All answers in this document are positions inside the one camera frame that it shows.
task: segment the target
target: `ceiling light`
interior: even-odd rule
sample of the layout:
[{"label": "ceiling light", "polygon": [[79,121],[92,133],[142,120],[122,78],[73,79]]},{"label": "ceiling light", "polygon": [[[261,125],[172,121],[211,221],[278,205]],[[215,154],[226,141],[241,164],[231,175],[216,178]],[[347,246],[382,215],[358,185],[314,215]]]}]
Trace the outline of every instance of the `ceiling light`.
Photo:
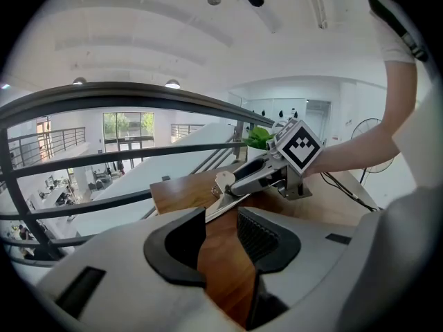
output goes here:
[{"label": "ceiling light", "polygon": [[84,77],[77,77],[72,83],[72,85],[86,84],[86,79]]},{"label": "ceiling light", "polygon": [[180,89],[180,84],[177,80],[169,80],[168,82],[166,82],[165,86],[171,89]]}]

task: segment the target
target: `wooden table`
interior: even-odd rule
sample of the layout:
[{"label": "wooden table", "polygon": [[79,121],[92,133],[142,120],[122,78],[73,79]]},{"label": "wooden table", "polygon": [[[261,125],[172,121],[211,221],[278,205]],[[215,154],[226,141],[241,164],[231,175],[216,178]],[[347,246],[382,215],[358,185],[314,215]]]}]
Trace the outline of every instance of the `wooden table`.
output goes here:
[{"label": "wooden table", "polygon": [[[217,200],[210,192],[215,185],[215,175],[223,170],[233,171],[237,167],[239,164],[152,184],[152,198],[157,211],[165,214],[185,208],[208,208]],[[365,203],[376,207],[349,172],[335,173],[334,176]],[[252,194],[240,205],[341,225],[357,225],[368,212],[341,191],[325,183],[319,174],[306,178],[305,184],[314,194],[309,198],[288,201],[278,194],[276,188],[270,188]],[[237,238],[236,207],[206,224],[206,240],[200,249],[197,269],[206,276],[208,296],[231,319],[245,327],[255,271]]]}]

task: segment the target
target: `window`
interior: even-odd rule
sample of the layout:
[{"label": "window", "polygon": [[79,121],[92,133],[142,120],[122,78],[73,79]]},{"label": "window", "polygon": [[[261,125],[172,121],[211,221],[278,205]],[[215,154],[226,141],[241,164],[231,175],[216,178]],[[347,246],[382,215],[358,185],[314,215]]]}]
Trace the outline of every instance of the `window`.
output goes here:
[{"label": "window", "polygon": [[171,142],[176,142],[203,126],[204,124],[171,124]]},{"label": "window", "polygon": [[[154,114],[141,112],[115,112],[103,114],[105,151],[126,151],[154,146]],[[145,158],[124,161],[125,172],[133,169]]]}]

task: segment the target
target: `cable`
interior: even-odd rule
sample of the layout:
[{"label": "cable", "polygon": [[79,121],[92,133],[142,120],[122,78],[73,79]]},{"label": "cable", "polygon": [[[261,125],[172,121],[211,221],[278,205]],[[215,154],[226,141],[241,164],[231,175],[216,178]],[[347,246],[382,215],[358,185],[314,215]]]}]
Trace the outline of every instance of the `cable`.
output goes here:
[{"label": "cable", "polygon": [[[365,202],[363,202],[358,196],[356,196],[354,193],[352,193],[351,191],[349,191],[348,188],[346,188],[344,185],[342,185],[335,177],[333,177],[329,172],[323,172],[320,173],[321,178],[323,178],[323,180],[328,184],[331,185],[332,187],[338,188],[340,191],[342,191],[344,194],[346,194],[349,198],[351,198],[354,202],[357,202],[358,204],[362,205],[363,207],[365,207],[366,209],[368,209],[371,212],[377,211],[376,208],[373,208],[369,205],[367,205]],[[326,178],[323,176],[325,175],[326,177],[328,177],[330,180],[332,180],[334,183],[331,183],[329,181],[326,181]]]}]

